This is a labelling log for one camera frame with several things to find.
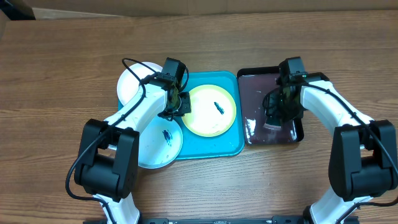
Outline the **white plate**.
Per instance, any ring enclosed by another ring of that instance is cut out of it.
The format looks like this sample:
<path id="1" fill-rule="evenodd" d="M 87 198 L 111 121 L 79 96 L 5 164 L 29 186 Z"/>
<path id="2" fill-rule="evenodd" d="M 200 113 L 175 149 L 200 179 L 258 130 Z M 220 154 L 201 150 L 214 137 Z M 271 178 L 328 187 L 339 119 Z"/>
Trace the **white plate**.
<path id="1" fill-rule="evenodd" d="M 135 63 L 129 67 L 140 79 L 145 78 L 148 75 L 152 75 L 154 72 L 149 68 Z M 127 104 L 137 93 L 139 89 L 139 82 L 136 77 L 128 70 L 122 72 L 119 77 L 117 84 L 117 95 L 121 106 Z"/>

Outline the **green scrubbing sponge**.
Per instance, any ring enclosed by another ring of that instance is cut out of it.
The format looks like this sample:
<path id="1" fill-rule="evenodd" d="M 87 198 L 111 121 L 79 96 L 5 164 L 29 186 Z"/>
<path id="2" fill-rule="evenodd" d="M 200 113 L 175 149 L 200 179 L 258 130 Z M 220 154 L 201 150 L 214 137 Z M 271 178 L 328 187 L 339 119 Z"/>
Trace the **green scrubbing sponge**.
<path id="1" fill-rule="evenodd" d="M 264 127 L 267 129 L 280 129 L 282 125 L 278 118 L 266 114 L 266 121 L 264 123 Z"/>

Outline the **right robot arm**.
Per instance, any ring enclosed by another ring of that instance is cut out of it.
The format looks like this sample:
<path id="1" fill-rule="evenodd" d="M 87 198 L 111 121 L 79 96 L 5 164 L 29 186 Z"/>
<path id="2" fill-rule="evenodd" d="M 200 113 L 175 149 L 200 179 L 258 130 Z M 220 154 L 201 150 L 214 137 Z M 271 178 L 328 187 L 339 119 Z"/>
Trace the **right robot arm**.
<path id="1" fill-rule="evenodd" d="M 357 110 L 323 73 L 281 75 L 276 84 L 277 88 L 262 101 L 269 126 L 300 119 L 308 110 L 333 137 L 328 165 L 330 187 L 305 209 L 304 223 L 344 223 L 357 208 L 396 205 L 396 200 L 372 201 L 397 188 L 394 125 Z"/>

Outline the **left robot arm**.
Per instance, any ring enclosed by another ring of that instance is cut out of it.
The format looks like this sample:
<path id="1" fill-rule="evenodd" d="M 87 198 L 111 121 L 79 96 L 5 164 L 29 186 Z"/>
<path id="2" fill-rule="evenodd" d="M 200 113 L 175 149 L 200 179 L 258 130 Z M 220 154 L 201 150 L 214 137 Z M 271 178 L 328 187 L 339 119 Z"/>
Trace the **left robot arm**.
<path id="1" fill-rule="evenodd" d="M 180 153 L 183 134 L 174 119 L 190 112 L 187 76 L 155 72 L 139 78 L 136 94 L 123 108 L 84 125 L 65 189 L 71 198 L 99 202 L 106 215 L 103 223 L 139 223 L 131 187 L 145 152 L 155 168 Z"/>

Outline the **yellow plate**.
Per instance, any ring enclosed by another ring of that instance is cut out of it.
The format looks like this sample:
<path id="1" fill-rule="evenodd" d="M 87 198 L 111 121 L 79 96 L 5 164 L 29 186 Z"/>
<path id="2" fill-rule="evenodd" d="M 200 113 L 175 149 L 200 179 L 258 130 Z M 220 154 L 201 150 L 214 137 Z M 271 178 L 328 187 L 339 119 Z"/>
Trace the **yellow plate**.
<path id="1" fill-rule="evenodd" d="M 217 85 L 200 85 L 189 91 L 191 112 L 182 117 L 192 133 L 202 137 L 219 136 L 232 127 L 237 107 L 231 94 Z"/>

